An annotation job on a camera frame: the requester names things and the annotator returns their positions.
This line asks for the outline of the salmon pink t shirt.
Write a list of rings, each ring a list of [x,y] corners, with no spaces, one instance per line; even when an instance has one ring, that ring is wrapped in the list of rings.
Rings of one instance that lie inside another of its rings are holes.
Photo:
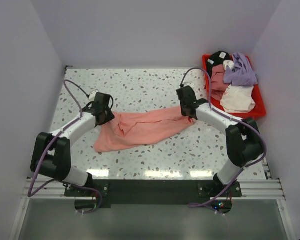
[[[191,127],[195,119],[171,107],[145,113],[115,112],[114,119],[101,126],[94,150],[100,153],[154,145]]]

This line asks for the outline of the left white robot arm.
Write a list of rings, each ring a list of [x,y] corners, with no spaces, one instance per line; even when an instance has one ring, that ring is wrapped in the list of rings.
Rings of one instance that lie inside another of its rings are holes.
[[[35,141],[30,170],[33,172],[28,194],[38,175],[76,186],[82,196],[89,196],[94,190],[93,177],[72,166],[71,147],[87,132],[115,119],[112,113],[114,99],[111,95],[96,92],[94,99],[69,123],[50,133],[41,132]]]

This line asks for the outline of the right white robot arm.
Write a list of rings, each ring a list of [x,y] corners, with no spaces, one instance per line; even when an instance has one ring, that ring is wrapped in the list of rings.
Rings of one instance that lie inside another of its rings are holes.
[[[197,121],[210,124],[225,135],[228,160],[215,175],[213,192],[225,196],[244,168],[262,160],[267,153],[265,140],[258,125],[252,118],[242,119],[212,106],[204,99],[197,99],[190,86],[181,85],[176,90],[180,101],[181,114]]]

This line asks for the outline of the dusty rose t shirt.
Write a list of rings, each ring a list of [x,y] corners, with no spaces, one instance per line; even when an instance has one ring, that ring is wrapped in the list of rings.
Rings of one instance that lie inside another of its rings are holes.
[[[222,64],[212,68],[211,75],[211,97],[216,101],[220,101],[229,87],[229,84],[224,82],[225,69]]]

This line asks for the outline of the white t shirt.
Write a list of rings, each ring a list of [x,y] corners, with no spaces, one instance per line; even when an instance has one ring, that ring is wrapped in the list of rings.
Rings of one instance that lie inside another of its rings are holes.
[[[256,106],[252,98],[254,86],[233,86],[229,84],[220,100],[220,105],[227,113],[249,113]]]

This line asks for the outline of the black t shirt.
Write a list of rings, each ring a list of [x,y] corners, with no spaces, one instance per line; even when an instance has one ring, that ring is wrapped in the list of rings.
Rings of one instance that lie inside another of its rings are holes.
[[[206,61],[206,70],[209,75],[212,75],[213,67],[223,65],[226,60],[231,60],[230,54],[225,51],[217,51],[213,53]]]

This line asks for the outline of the lavender t shirt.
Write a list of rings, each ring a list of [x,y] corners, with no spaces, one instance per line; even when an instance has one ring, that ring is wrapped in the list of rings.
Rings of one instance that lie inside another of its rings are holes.
[[[226,66],[223,81],[237,87],[251,87],[258,84],[256,72],[253,70],[248,58],[236,52],[232,55],[233,67]]]

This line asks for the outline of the red plastic bin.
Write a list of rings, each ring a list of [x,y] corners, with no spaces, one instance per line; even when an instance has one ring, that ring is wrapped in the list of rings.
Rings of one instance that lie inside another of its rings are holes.
[[[205,54],[202,56],[202,66],[203,66],[203,69],[207,70],[207,60],[208,58],[211,56],[211,54]],[[206,94],[207,94],[207,98],[209,98],[210,96],[210,83],[209,83],[209,78],[206,74],[204,74],[204,80],[205,80],[205,84],[206,84],[206,87],[205,87],[205,91],[206,91]],[[261,94],[261,91],[260,91],[260,88],[259,88],[259,85],[256,84],[254,85],[254,89],[252,91],[252,99],[254,100],[255,102],[255,107],[252,111],[248,112],[248,113],[229,113],[235,117],[239,117],[239,118],[242,118],[242,119],[247,119],[247,118],[253,118],[254,120],[258,120],[262,117],[265,117],[267,112],[266,112],[266,107],[265,107],[265,104],[264,104],[264,101],[263,101],[263,98],[262,98],[262,94]],[[211,99],[211,104],[213,107],[223,111],[224,108],[221,106],[220,104],[220,101],[218,100],[215,100],[214,98]]]

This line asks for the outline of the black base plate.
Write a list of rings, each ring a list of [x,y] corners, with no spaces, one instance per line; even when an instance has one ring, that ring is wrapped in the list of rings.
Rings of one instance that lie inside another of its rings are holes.
[[[111,208],[112,205],[186,205],[228,213],[232,199],[242,197],[235,181],[222,191],[213,180],[92,180],[87,186],[64,183],[64,195],[75,198],[77,211]]]

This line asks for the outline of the aluminium frame rail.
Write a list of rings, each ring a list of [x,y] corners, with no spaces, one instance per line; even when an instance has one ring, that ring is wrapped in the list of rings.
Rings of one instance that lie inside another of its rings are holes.
[[[210,180],[226,161],[220,144],[159,144],[109,153],[76,154],[75,164],[99,180]],[[51,183],[32,198],[24,195],[12,240],[293,240],[279,180],[262,161],[239,178],[242,197],[230,195],[226,215],[177,205],[123,205],[82,215],[75,198]]]

